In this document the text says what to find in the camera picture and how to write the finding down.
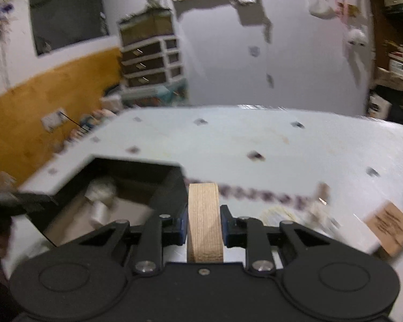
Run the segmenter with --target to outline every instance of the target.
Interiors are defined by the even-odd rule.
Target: orange wood wall
[[[40,119],[58,108],[76,122],[100,107],[103,90],[120,79],[118,48],[94,53],[37,75],[0,96],[0,171],[23,183],[75,128],[67,121],[48,133]]]

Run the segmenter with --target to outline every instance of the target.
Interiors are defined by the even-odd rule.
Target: black cable
[[[89,130],[86,130],[84,127],[82,127],[79,123],[73,121],[70,117],[68,117],[66,114],[64,114],[62,111],[60,111],[60,114],[62,114],[64,117],[67,117],[70,121],[72,121],[75,125],[78,125],[81,127],[85,132],[89,132]]]

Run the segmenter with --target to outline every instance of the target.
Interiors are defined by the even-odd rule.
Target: wooden stick
[[[220,203],[214,183],[189,185],[187,261],[223,261]]]

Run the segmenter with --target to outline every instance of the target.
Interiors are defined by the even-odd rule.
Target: dark window
[[[37,54],[108,35],[101,0],[30,0]]]

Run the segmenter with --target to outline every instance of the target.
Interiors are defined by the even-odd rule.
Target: white wall
[[[103,0],[110,31],[145,0]],[[370,46],[350,59],[343,55],[344,26],[338,18],[309,14],[306,0],[262,0],[262,8],[243,9],[244,24],[272,23],[272,42],[263,26],[242,26],[228,0],[185,0],[175,9],[191,103],[259,104],[362,115],[371,70]],[[356,25],[370,25],[368,0],[350,0],[363,11]],[[260,48],[252,57],[248,47]],[[267,83],[267,73],[274,82]]]
[[[11,1],[15,10],[11,13],[11,32],[5,47],[11,87],[61,63],[118,45],[116,36],[107,36],[38,57],[33,44],[28,0]],[[0,75],[0,94],[4,91],[5,85]]]

